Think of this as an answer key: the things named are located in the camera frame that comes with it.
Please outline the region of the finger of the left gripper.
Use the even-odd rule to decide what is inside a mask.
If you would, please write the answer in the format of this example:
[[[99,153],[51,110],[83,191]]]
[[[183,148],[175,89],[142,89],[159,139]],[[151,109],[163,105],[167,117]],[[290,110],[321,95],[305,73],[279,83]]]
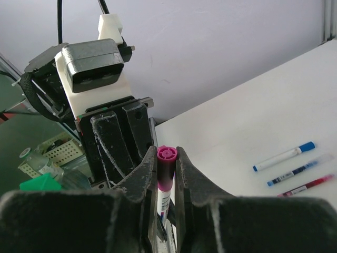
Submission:
[[[117,115],[113,111],[100,113],[91,117],[91,125],[107,183],[114,187],[134,169]]]
[[[147,108],[141,102],[133,102],[122,109],[131,131],[132,158],[135,163],[141,163],[149,147],[153,145]]]

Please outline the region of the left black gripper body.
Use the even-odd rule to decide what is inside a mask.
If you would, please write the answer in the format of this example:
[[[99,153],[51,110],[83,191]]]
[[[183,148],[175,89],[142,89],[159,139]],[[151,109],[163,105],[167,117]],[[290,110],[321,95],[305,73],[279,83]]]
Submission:
[[[91,60],[65,85],[64,69],[55,56],[66,55],[69,44],[50,47],[24,70],[23,92],[42,116],[69,123],[78,132],[95,181],[120,182],[143,160],[153,144],[147,104],[131,94],[118,66],[105,66],[98,47]]]

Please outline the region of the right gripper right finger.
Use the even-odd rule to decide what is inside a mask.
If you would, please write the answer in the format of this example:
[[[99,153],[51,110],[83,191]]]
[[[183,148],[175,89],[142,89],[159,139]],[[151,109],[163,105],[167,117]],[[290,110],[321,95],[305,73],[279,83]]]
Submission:
[[[336,252],[336,210],[327,201],[233,196],[177,151],[178,252]]]

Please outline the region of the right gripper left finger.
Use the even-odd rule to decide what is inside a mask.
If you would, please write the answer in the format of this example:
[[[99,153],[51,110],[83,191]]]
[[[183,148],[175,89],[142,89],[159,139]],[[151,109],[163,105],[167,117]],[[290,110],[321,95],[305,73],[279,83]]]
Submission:
[[[1,252],[155,252],[156,152],[111,189],[4,194]]]

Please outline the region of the purple pen cap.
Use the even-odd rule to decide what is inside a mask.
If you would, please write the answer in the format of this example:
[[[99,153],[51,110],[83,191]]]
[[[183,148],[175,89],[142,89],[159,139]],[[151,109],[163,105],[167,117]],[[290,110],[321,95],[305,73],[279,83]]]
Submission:
[[[173,185],[176,168],[177,150],[161,146],[157,150],[157,184],[161,191],[168,192]]]

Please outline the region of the blue white marker pen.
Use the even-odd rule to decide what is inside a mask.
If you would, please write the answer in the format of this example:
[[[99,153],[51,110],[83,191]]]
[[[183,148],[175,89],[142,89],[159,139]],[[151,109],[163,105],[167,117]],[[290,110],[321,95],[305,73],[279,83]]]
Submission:
[[[303,145],[295,147],[291,150],[285,151],[283,153],[277,154],[271,158],[268,158],[260,163],[257,163],[252,166],[254,172],[262,171],[267,168],[270,168],[276,164],[279,164],[283,161],[286,161],[290,158],[293,158],[297,155],[300,155],[303,152],[308,152],[315,149],[315,144],[313,142],[307,142]]]

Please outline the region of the red gel pen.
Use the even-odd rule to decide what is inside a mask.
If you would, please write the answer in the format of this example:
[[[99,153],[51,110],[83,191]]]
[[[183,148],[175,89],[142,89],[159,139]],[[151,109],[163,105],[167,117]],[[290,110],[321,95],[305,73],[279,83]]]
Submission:
[[[336,174],[335,173],[330,173],[330,174],[327,174],[323,177],[320,177],[318,179],[315,179],[313,181],[310,181],[308,183],[305,183],[301,186],[298,186],[294,189],[291,189],[289,191],[286,191],[284,193],[281,193],[278,195],[278,197],[290,197],[290,196],[293,196],[295,194],[298,194],[299,192],[302,192],[302,191],[305,191],[305,190],[308,190],[310,188],[313,188],[315,186],[318,186],[320,184],[323,184],[323,183],[326,183],[326,182],[329,182],[333,179],[336,178]]]

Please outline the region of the blue gel pen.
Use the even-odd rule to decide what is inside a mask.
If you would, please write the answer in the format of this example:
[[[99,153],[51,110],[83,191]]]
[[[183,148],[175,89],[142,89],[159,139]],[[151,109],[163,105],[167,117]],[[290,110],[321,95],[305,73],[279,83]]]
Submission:
[[[321,156],[319,156],[319,157],[317,157],[317,158],[315,158],[315,159],[313,159],[311,161],[308,161],[305,165],[303,165],[301,167],[298,167],[298,168],[296,168],[294,170],[291,170],[291,171],[289,171],[289,172],[287,172],[285,174],[282,174],[282,175],[280,175],[280,176],[278,176],[278,177],[276,177],[276,178],[268,181],[267,185],[269,187],[274,186],[274,185],[276,185],[278,183],[281,183],[281,182],[286,181],[286,180],[288,180],[288,179],[290,179],[292,177],[295,177],[296,175],[298,175],[298,174],[300,174],[300,173],[302,173],[304,171],[307,171],[307,170],[309,170],[310,168],[312,168],[314,166],[317,166],[319,164],[331,161],[333,159],[334,159],[334,156],[331,155],[331,154],[321,155]]]

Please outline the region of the thin white red-tip pen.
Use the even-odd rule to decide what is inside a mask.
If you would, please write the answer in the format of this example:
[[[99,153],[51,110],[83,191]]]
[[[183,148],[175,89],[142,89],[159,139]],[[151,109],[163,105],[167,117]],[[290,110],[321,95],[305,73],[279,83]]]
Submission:
[[[166,228],[167,223],[172,185],[172,181],[167,184],[158,184],[157,213],[159,214],[160,222],[164,228]]]

